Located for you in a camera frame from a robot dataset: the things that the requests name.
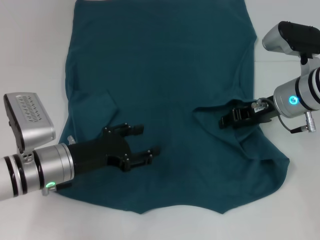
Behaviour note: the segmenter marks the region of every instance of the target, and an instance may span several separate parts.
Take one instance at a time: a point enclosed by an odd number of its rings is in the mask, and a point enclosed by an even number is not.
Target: green led light
[[[46,188],[51,188],[53,187],[54,185],[56,185],[56,183],[54,181],[52,182],[49,182],[47,185],[45,185]]]

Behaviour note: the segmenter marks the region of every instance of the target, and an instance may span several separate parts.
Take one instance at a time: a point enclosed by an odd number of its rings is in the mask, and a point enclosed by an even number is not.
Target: white table surface
[[[75,0],[0,0],[0,96],[36,92],[59,139],[67,119],[64,66]],[[320,28],[318,0],[247,0],[258,35],[255,96],[300,74],[299,59],[267,52],[263,36],[280,21]],[[14,154],[15,139],[0,104],[0,156]],[[320,124],[320,112],[313,114]],[[286,119],[290,127],[304,118]],[[1,240],[319,240],[320,132],[289,134],[279,123],[262,125],[265,135],[291,160],[276,193],[224,215],[172,206],[139,215],[39,191],[0,202]]]

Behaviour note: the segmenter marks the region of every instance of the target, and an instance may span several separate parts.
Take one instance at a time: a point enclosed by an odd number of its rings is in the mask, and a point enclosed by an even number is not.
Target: green t-shirt
[[[219,129],[253,99],[256,34],[243,0],[78,0],[66,61],[61,142],[144,124],[133,152],[152,165],[76,176],[61,194],[115,209],[192,205],[224,213],[275,192],[289,160],[258,126]]]

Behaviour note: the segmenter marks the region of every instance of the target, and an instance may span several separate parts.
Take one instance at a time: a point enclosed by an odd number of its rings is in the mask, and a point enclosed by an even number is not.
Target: cable
[[[295,129],[290,129],[290,128],[288,128],[288,127],[285,125],[284,121],[281,119],[281,115],[280,115],[280,113],[277,111],[277,108],[276,108],[276,106],[275,106],[275,103],[274,103],[273,101],[271,101],[270,99],[265,98],[265,97],[262,97],[262,98],[260,98],[260,99],[263,100],[263,101],[266,101],[268,104],[270,104],[270,105],[273,106],[273,108],[274,108],[274,110],[275,110],[275,112],[276,112],[276,115],[278,116],[278,119],[279,119],[280,123],[281,123],[282,126],[283,126],[285,129],[287,129],[291,134],[301,133],[301,132],[303,131],[303,130],[302,130],[302,127],[297,127],[297,128],[295,128]]]

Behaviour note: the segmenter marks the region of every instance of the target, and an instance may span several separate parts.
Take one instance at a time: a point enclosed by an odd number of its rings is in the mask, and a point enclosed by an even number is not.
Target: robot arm
[[[102,129],[97,139],[64,143],[35,149],[55,139],[55,128],[38,95],[16,92],[4,95],[5,109],[12,127],[18,153],[0,158],[0,201],[42,190],[58,191],[70,187],[80,174],[106,166],[123,172],[149,165],[160,154],[158,147],[132,153],[126,136],[140,135],[143,125],[127,123]]]
[[[315,132],[311,112],[320,110],[320,59],[316,57],[320,54],[320,30],[282,21],[266,34],[262,44],[268,51],[299,56],[301,76],[278,86],[273,96],[233,108],[219,121],[220,128],[268,123],[278,116],[292,134],[305,130]],[[287,128],[280,118],[280,115],[294,118],[303,114],[306,125],[295,129]]]

